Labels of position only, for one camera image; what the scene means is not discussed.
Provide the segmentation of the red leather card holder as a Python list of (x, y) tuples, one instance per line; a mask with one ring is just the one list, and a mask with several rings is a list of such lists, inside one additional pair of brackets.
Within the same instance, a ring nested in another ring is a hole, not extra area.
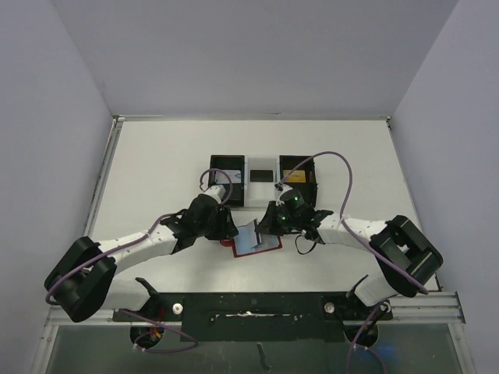
[(248, 231), (246, 225), (238, 226), (238, 234), (229, 240), (220, 240), (220, 244), (232, 250), (235, 258), (261, 254), (282, 248), (281, 238), (275, 235), (262, 235), (264, 244), (258, 249), (249, 247)]

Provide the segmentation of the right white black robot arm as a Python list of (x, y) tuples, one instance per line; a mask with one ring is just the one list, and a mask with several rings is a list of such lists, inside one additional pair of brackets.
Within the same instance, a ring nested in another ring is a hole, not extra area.
[(343, 245), (372, 254), (380, 272), (353, 286), (349, 313), (366, 318), (379, 302), (396, 295), (413, 298), (441, 268), (444, 259), (434, 245), (405, 216), (366, 221), (330, 210), (316, 210), (296, 189), (270, 201), (256, 232), (262, 235), (300, 234), (321, 245)]

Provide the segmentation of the silver magnetic stripe card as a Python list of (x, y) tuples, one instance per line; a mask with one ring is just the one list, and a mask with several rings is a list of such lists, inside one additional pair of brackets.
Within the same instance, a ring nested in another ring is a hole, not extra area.
[(217, 184), (240, 184), (242, 182), (242, 172), (240, 170), (222, 170), (214, 174), (214, 182)]

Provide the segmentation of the silver VIP card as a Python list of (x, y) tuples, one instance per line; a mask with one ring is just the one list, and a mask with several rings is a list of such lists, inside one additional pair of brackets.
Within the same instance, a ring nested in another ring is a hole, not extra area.
[(264, 244), (264, 238), (262, 234), (257, 232), (257, 226), (259, 222), (257, 219), (253, 219), (247, 225), (249, 246), (251, 249), (258, 249)]

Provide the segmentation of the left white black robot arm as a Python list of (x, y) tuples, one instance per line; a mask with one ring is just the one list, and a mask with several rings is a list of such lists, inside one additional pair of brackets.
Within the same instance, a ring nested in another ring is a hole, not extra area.
[(158, 217), (145, 231), (101, 242), (88, 236), (75, 240), (44, 282), (45, 301), (60, 306), (73, 322), (82, 322), (104, 304), (118, 273), (174, 255), (198, 238), (219, 242), (237, 234), (230, 207), (216, 196), (199, 194), (188, 208)]

